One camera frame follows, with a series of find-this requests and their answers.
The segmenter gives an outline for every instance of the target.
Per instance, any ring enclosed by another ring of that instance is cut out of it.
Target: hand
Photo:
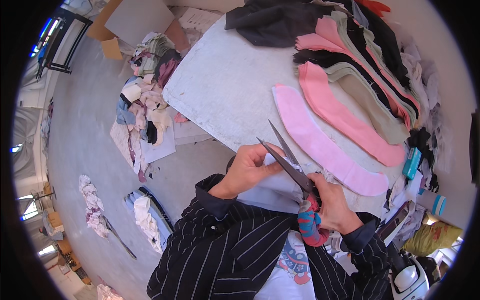
[[[307,175],[318,189],[322,199],[320,208],[321,228],[333,229],[340,234],[349,234],[363,225],[359,217],[348,208],[343,189],[339,184],[327,182],[322,174]]]
[[[267,143],[278,154],[285,156],[279,147]],[[262,144],[244,145],[237,151],[228,173],[208,192],[221,199],[233,199],[241,192],[251,189],[265,177],[283,170],[278,162],[265,166],[263,164],[268,151]]]

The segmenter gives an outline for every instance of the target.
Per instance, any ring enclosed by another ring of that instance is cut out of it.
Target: yellow bag
[[[422,224],[415,235],[407,240],[402,249],[413,255],[427,256],[437,249],[450,248],[461,233],[460,228],[442,221],[431,225]]]

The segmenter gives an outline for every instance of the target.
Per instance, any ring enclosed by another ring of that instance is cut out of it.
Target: white t-shirt
[[[315,300],[307,252],[299,232],[290,230],[272,273],[254,300]]]

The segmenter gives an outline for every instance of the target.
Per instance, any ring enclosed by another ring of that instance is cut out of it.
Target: jacket cuff
[[[230,205],[234,204],[237,200],[237,197],[233,199],[220,199],[208,193],[208,191],[218,184],[224,176],[225,175],[222,174],[214,174],[195,185],[198,202],[200,202],[205,210],[212,214],[217,221],[221,221],[225,218]]]
[[[345,252],[361,254],[363,252],[363,248],[365,248],[365,246],[367,246],[367,244],[373,238],[380,219],[365,212],[356,214],[363,222],[363,225],[349,234],[342,235],[343,241],[342,245],[340,245],[340,248],[343,248],[342,251]]]

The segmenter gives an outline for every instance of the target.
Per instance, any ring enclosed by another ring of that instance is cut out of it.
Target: teal box
[[[417,168],[420,163],[421,152],[417,147],[410,148],[408,153],[407,161],[403,166],[402,174],[407,176],[410,180],[415,177],[417,173]]]

